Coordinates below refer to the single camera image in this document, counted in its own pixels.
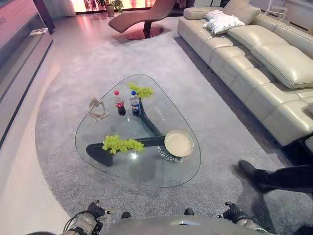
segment gray carpet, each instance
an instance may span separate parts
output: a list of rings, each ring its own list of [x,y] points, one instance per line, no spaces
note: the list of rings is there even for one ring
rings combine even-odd
[[[79,43],[92,45],[77,27],[80,17],[57,23],[63,35],[56,33],[55,43],[76,36]],[[162,20],[159,24],[166,28],[165,33],[143,41],[125,40],[107,22],[93,19],[84,16],[89,28],[97,31],[94,45],[63,64],[47,89],[36,125],[43,174],[70,215],[99,199],[101,206],[114,209],[107,216],[104,234],[123,211],[145,218],[182,214],[185,208],[193,208],[197,215],[216,217],[230,200],[273,233],[291,234],[305,223],[313,224],[310,196],[282,190],[261,195],[238,173],[236,164],[241,159],[269,170],[289,163],[264,127],[179,37],[178,18]],[[182,186],[131,188],[94,169],[76,152],[75,133],[86,115],[89,95],[101,97],[135,73],[149,75],[162,87],[198,138],[200,170]]]

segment round dish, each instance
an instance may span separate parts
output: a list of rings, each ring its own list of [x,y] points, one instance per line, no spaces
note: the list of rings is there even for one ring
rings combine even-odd
[[[165,147],[176,157],[187,157],[194,150],[194,141],[187,132],[175,130],[165,136]]]

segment green grapes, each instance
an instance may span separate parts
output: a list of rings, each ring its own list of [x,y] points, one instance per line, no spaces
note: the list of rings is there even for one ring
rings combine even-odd
[[[149,98],[153,95],[153,90],[150,87],[138,87],[134,83],[130,83],[128,86],[131,91],[138,93],[140,98]]]
[[[129,149],[136,149],[140,151],[141,149],[143,149],[143,147],[144,147],[143,143],[140,143],[133,139],[121,140],[120,136],[115,135],[115,136],[106,136],[103,139],[102,149],[108,150],[110,148],[111,149],[110,153],[115,154],[117,150],[126,152]]]

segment white floor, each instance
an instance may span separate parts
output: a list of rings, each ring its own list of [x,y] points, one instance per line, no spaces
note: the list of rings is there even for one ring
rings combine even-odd
[[[68,220],[42,175],[35,146],[41,100],[66,60],[61,47],[66,45],[59,42],[52,45],[0,150],[0,228],[3,235],[36,231],[60,234]]]

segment red lounge chair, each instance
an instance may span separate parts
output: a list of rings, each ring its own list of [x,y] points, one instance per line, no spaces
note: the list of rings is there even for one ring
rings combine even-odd
[[[164,31],[161,27],[152,27],[154,21],[160,21],[167,17],[175,5],[176,0],[156,0],[155,4],[148,11],[123,13],[109,22],[109,26],[116,31],[123,33],[132,25],[145,22],[143,31],[135,31],[128,35],[128,39],[138,40],[154,37]]]

